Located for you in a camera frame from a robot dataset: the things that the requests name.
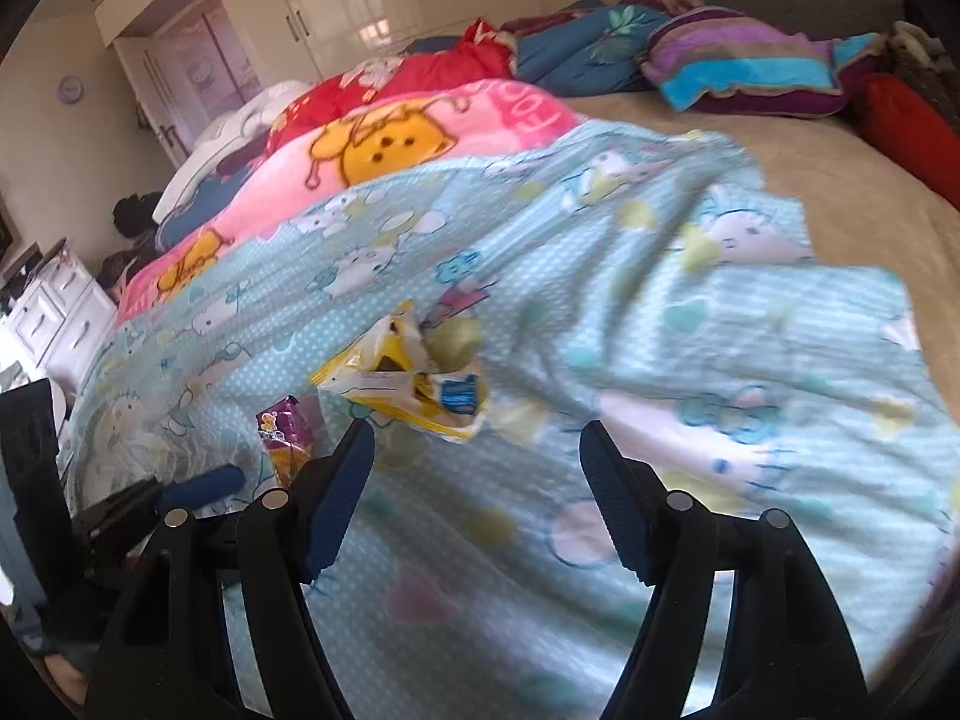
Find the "purple orange snack wrapper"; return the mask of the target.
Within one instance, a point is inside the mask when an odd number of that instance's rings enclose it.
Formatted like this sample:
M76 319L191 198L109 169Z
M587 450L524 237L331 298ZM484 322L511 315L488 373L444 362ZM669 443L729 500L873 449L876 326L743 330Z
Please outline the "purple orange snack wrapper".
M256 424L277 483L290 488L302 467L316 456L317 439L324 427L319 401L314 395L286 395L259 411Z

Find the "yellow snack wrapper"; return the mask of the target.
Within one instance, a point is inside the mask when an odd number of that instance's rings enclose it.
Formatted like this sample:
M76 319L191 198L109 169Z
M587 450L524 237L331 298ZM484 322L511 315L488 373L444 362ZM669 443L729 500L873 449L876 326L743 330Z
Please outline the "yellow snack wrapper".
M376 320L321 364L309 382L449 442L475 436L487 409L482 366L471 359L444 371L428 351L412 301Z

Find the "white drawer cabinet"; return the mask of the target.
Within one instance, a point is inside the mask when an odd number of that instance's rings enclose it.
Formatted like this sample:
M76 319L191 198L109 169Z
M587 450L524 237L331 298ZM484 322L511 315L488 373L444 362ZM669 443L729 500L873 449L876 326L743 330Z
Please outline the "white drawer cabinet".
M114 327L117 305L65 241L29 273L2 317L2 366L50 379L75 397Z

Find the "light blue cartoon blanket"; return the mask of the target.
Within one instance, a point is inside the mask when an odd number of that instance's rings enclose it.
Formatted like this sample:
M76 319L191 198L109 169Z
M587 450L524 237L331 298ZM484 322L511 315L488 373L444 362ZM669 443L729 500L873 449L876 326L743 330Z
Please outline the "light blue cartoon blanket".
M233 463L265 489L256 416L407 307L475 366L477 433L376 416L377 457L306 603L363 718L592 718L651 593L620 566L578 458L622 454L715 509L788 511L877 670L949 547L958 431L890 271L830 266L804 211L729 138L589 122L523 154L377 179L268 158L160 302L124 320L76 402L67 496Z

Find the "pink cartoon blanket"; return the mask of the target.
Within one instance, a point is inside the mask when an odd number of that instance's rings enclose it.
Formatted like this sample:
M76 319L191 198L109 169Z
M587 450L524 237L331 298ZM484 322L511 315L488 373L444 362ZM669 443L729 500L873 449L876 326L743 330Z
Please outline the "pink cartoon blanket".
M175 298L238 245L268 238L313 206L334 205L324 226L340 229L350 211L339 193L438 160L544 148L579 122L562 99L514 80L400 94L353 110L267 156L226 208L133 277L116 322Z

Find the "white wardrobe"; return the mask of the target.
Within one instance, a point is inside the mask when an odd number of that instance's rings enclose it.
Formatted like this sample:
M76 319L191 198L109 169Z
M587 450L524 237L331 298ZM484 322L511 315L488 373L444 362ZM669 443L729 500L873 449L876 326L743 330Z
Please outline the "white wardrobe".
M166 156L254 91L324 80L418 37L483 18L545 15L573 0L101 0L94 20L116 51Z

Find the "red floral quilt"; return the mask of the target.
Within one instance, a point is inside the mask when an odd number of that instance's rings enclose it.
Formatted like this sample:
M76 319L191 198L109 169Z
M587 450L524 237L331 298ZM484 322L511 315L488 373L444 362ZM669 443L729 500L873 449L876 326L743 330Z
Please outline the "red floral quilt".
M373 57L309 88L275 119L263 154L272 156L291 140L359 107L402 94L506 80L516 68L516 36L478 18L448 49Z

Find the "blue leaf print quilt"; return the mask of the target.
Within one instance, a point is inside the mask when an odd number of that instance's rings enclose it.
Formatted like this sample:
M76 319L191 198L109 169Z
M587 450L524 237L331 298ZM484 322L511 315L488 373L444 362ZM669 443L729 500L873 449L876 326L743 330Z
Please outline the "blue leaf print quilt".
M506 80L537 86L556 98L589 98L646 88L641 57L667 21L669 15L657 8L626 2L490 25L517 39L517 68ZM459 37L418 39L404 54L448 49Z

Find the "purple striped pillow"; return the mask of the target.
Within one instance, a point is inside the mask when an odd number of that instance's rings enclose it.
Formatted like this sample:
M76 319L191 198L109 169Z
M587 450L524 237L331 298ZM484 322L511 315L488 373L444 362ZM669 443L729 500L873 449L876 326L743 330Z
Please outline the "purple striped pillow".
M670 109L822 119L878 69L884 34L814 41L722 7L675 16L649 37L641 73Z

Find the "round wall clock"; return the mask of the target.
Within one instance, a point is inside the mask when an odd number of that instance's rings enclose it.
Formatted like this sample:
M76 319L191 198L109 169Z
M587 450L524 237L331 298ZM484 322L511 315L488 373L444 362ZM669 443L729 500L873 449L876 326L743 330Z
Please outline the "round wall clock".
M85 96L85 87L78 76L67 75L57 85L57 101L65 106L79 103Z

